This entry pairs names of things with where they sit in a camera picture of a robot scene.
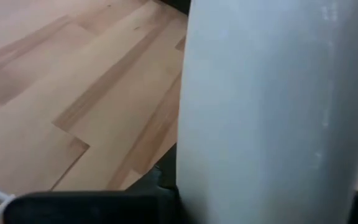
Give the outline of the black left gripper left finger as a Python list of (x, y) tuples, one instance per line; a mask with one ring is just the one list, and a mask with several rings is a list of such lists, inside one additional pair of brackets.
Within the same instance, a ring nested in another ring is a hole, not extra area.
[(3, 212), (11, 224), (178, 223), (177, 147), (173, 145), (125, 190), (33, 192), (14, 199)]

